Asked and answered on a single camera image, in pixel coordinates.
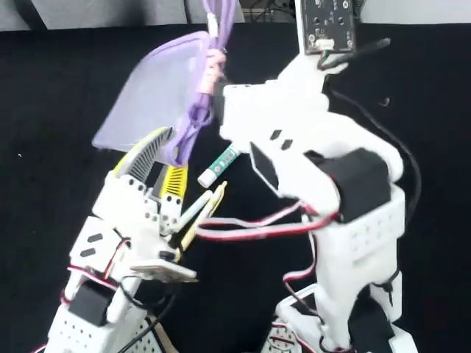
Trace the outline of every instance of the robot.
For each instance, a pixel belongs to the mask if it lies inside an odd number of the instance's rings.
[[[326,4],[327,15],[319,11]],[[402,314],[397,239],[406,227],[405,196],[395,184],[402,158],[352,119],[329,112],[322,94],[325,76],[341,72],[343,52],[355,49],[351,7],[348,0],[297,0],[300,54],[275,80],[224,88],[220,135],[250,155],[253,171],[277,196],[302,202],[303,223],[327,220],[308,232],[313,265],[283,280],[289,289],[289,280],[315,272],[317,282],[278,304],[262,353],[417,353],[411,335],[394,325]],[[330,32],[335,18],[341,36]],[[327,58],[328,51],[337,54]],[[202,236],[225,186],[181,217],[185,168],[166,167],[148,188],[172,134],[172,128],[151,133],[107,175],[70,253],[71,276],[46,353],[165,351],[133,296],[146,279],[196,279],[177,264],[184,248],[172,241],[206,204],[192,227]],[[178,243],[188,246],[194,233]]]
[[[333,3],[331,18],[351,7]],[[311,27],[309,11],[322,1],[296,6],[298,20],[305,19],[297,22],[300,54],[276,80],[224,88],[221,136],[249,153],[278,197],[307,205],[304,222],[333,219],[308,233],[314,262],[302,276],[315,272],[317,282],[278,304],[261,352],[417,353],[411,335],[393,324],[402,313],[397,239],[405,232],[405,196],[395,184],[402,158],[351,118],[328,111],[325,77],[347,64],[344,55],[326,61],[324,53],[352,48],[354,33],[346,28],[336,43],[328,27]]]
[[[71,274],[49,341],[36,352],[164,352],[149,329],[148,308],[133,297],[144,280],[168,286],[196,280],[195,271],[177,264],[194,235],[177,239],[185,244],[179,249],[171,246],[172,238],[203,206],[213,205],[207,191],[180,217],[188,167],[164,166],[154,187],[146,186],[172,134],[172,128],[155,130],[108,173],[70,252]]]

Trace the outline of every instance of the purple transparent plastic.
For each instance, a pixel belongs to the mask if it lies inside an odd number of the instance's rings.
[[[129,151],[158,127],[174,126],[196,99],[208,47],[208,33],[196,32],[148,53],[130,74],[93,145]]]

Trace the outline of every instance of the black fabric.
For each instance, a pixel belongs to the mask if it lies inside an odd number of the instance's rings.
[[[120,158],[95,150],[91,139],[130,71],[151,49],[201,28],[0,34],[2,352],[29,352],[46,341],[68,276],[68,252]],[[330,84],[370,109],[419,160],[424,194],[399,246],[400,323],[420,352],[452,352],[468,343],[471,49],[462,38],[471,36],[471,26],[364,25],[358,31],[360,45],[386,36],[390,47],[353,63]],[[235,25],[227,49],[229,79],[260,83],[295,56],[296,29]],[[370,126],[352,107],[338,101],[331,106]],[[217,126],[202,131],[186,204],[202,192],[199,173],[227,144]],[[229,185],[217,215],[254,219],[286,204],[256,177],[247,156],[224,179]],[[402,185],[410,192],[408,168]],[[304,236],[234,244],[197,240],[186,263],[200,282],[185,286],[164,327],[181,353],[255,350],[275,305],[287,296],[282,275],[310,260]]]

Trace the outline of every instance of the cable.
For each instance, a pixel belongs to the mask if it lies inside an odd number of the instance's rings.
[[[279,224],[275,226],[258,227],[251,229],[237,229],[237,230],[209,230],[203,227],[206,223],[200,224],[196,228],[196,234],[200,238],[217,241],[235,241],[235,240],[254,240],[264,238],[274,238],[281,235],[298,235],[310,232],[312,230],[321,229],[327,226],[335,217],[337,213],[329,215],[317,222],[308,223],[293,223],[293,224]],[[211,218],[207,220],[208,224],[211,223]]]
[[[39,352],[42,352],[44,349],[46,349],[46,344],[43,344],[42,346],[39,346],[38,348],[36,348],[31,353],[39,353]]]
[[[293,212],[298,210],[301,206],[302,206],[302,202],[296,202],[295,204],[291,206],[285,207],[282,210],[276,213],[273,213],[271,215],[268,215],[267,217],[264,217],[257,221],[243,221],[238,218],[212,217],[212,218],[208,218],[204,223],[205,225],[227,224],[227,225],[234,225],[234,226],[239,226],[243,228],[264,227],[278,221],[281,218],[286,217],[287,215],[292,214]]]
[[[408,226],[409,222],[412,219],[412,216],[415,213],[415,210],[417,208],[417,204],[419,203],[420,200],[420,195],[422,194],[422,172],[420,171],[419,163],[417,162],[416,157],[412,153],[412,151],[407,147],[407,145],[404,144],[399,138],[397,138],[395,135],[392,134],[382,123],[380,123],[376,118],[365,108],[363,107],[360,103],[355,101],[354,99],[351,99],[348,96],[345,96],[343,93],[340,93],[336,90],[330,90],[332,95],[336,97],[337,99],[341,99],[342,101],[347,102],[348,104],[354,106],[357,108],[365,117],[368,118],[368,120],[378,129],[380,130],[383,134],[385,134],[393,143],[399,147],[403,151],[403,153],[407,156],[409,159],[409,162],[411,164],[412,170],[414,172],[414,179],[415,179],[415,187],[414,187],[414,192],[412,194],[411,200],[408,203],[407,210],[406,210],[406,227]]]
[[[154,310],[156,307],[159,307],[162,305],[162,303],[165,301],[165,297],[162,298],[161,300],[159,300],[158,302],[155,302],[155,303],[150,303],[150,304],[144,304],[144,303],[141,303],[140,301],[136,300],[130,292],[128,292],[124,286],[123,286],[123,281],[126,279],[126,278],[141,278],[140,276],[124,276],[122,279],[121,279],[121,282],[119,283],[119,287],[120,289],[123,291],[123,294],[124,296],[126,297],[127,301],[129,301],[132,305],[134,305],[135,307],[138,307],[139,309],[142,309],[142,310],[145,310],[145,311],[152,311]]]
[[[114,265],[114,262],[115,262],[116,255],[118,254],[119,250],[121,250],[121,248],[125,244],[127,244],[129,246],[130,243],[131,243],[130,238],[122,238],[121,239],[118,246],[116,247],[115,253],[113,254],[113,256],[111,257],[110,261],[108,262],[108,264],[106,266],[106,269],[105,269],[105,272],[104,272],[104,275],[103,275],[103,277],[105,279],[107,279],[110,276],[111,270],[113,269],[113,265]]]
[[[317,69],[318,70],[323,70],[322,65],[324,65],[324,63],[328,59],[329,55],[330,55],[330,52],[328,50],[324,50],[321,53],[321,57],[319,58],[319,61],[317,62]]]
[[[91,273],[90,271],[84,269],[84,268],[80,268],[80,267],[77,267],[77,266],[74,266],[74,265],[69,265],[67,267],[67,269],[72,272],[72,271],[75,271],[75,272],[80,272],[83,276],[91,279],[92,281],[100,284],[100,285],[103,285],[109,289],[113,289],[113,290],[116,290],[118,289],[118,286],[117,285],[114,285],[113,283],[111,282],[108,282],[107,280],[105,279],[101,279],[99,278],[98,276],[96,276],[95,274]]]
[[[132,346],[134,346],[137,342],[139,342],[142,338],[144,338],[149,332],[151,332],[159,322],[163,320],[163,318],[167,315],[167,313],[170,311],[171,307],[175,303],[175,298],[177,297],[176,294],[171,296],[169,299],[169,303],[167,306],[162,310],[162,312],[159,314],[159,316],[144,330],[142,331],[139,335],[135,336],[126,346],[124,346],[118,353],[125,353],[128,349],[130,349]]]
[[[321,65],[318,65],[317,68],[321,71],[328,70],[330,68],[336,68],[337,66],[341,64],[349,63],[350,61],[357,60],[358,58],[363,57],[364,55],[371,54],[375,51],[386,48],[390,43],[391,43],[391,38],[384,38],[384,39],[378,40],[374,43],[365,45],[363,48],[357,51],[343,54],[339,57],[336,57],[329,63],[322,63]]]
[[[308,221],[308,216],[303,215],[302,220],[304,223],[307,223]],[[286,289],[288,292],[295,298],[303,307],[305,307],[309,313],[312,315],[316,316],[320,321],[321,324],[323,325],[324,319],[319,315],[319,313],[314,310],[312,307],[308,305],[308,303],[305,302],[305,300],[301,297],[299,297],[296,292],[293,290],[293,288],[290,286],[288,282],[296,280],[296,279],[302,279],[306,278],[307,276],[310,276],[317,267],[317,240],[316,236],[314,234],[308,233],[308,239],[309,239],[309,244],[311,246],[311,253],[312,253],[312,264],[305,270],[301,271],[293,271],[293,272],[288,272],[283,276],[283,284],[285,285]]]
[[[183,0],[183,9],[185,10],[186,23],[192,24],[190,7],[188,6],[188,0]]]

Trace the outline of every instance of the black circuit board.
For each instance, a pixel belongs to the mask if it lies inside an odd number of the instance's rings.
[[[301,0],[301,6],[306,54],[324,50],[318,39],[332,40],[334,53],[355,50],[352,0]]]

